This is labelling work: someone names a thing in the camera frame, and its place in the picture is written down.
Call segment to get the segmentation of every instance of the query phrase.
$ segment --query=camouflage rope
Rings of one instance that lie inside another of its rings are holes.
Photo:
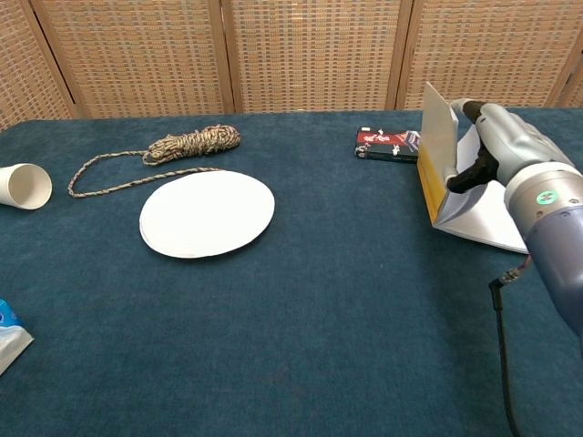
[[[142,156],[142,162],[150,167],[155,167],[165,162],[173,161],[174,159],[199,157],[201,155],[208,155],[209,153],[227,150],[239,145],[240,135],[234,127],[216,125],[205,127],[200,132],[197,130],[191,134],[180,136],[167,135],[152,144],[148,150],[129,150],[125,152],[106,153],[97,155],[91,158],[88,162],[83,164],[83,167],[73,176],[68,185],[69,195],[73,198],[90,198],[94,196],[101,196],[114,191],[119,191],[124,188],[135,187],[137,185],[147,184],[154,180],[171,178],[173,176],[188,175],[190,173],[200,173],[202,171],[215,171],[220,168],[210,167],[196,167],[187,168],[185,170],[169,171],[168,173],[161,173],[155,176],[149,176],[143,179],[137,179],[132,182],[117,185],[111,188],[100,189],[99,191],[89,191],[87,193],[76,193],[73,186],[77,183],[81,175],[90,166],[97,161],[105,158],[117,157],[132,157]]]

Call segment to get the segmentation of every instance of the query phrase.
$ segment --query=paper cup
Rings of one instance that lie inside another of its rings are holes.
[[[0,168],[0,203],[21,209],[37,209],[53,191],[48,174],[34,164]]]

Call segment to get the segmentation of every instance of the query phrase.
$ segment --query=white paper plate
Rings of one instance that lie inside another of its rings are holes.
[[[152,193],[140,214],[139,231],[161,254],[209,257],[256,239],[274,209],[270,189],[255,178],[224,170],[196,173]]]

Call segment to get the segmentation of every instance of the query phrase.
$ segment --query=teal felt surface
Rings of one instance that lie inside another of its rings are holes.
[[[583,168],[583,110],[517,112]],[[196,260],[149,249],[139,212],[165,181],[66,193],[95,154],[216,123],[240,146],[161,168],[101,162],[77,190],[176,168],[245,173],[276,202],[247,247]],[[0,165],[42,166],[54,193],[36,211],[0,207],[0,298],[35,337],[0,376],[0,435],[509,435],[487,283],[523,258],[432,229],[414,165],[353,156],[362,125],[420,129],[421,115],[35,121],[1,134]],[[534,268],[504,300],[522,433],[580,435],[578,339]]]

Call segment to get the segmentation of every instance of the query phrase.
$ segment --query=book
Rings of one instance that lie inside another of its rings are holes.
[[[491,181],[463,194],[447,189],[446,179],[470,167],[480,147],[473,125],[458,141],[458,121],[447,101],[427,82],[417,171],[432,226],[461,238],[527,253],[506,209],[505,187],[499,182]]]
[[[362,159],[417,162],[419,132],[390,132],[378,127],[360,127],[356,132],[354,155]]]

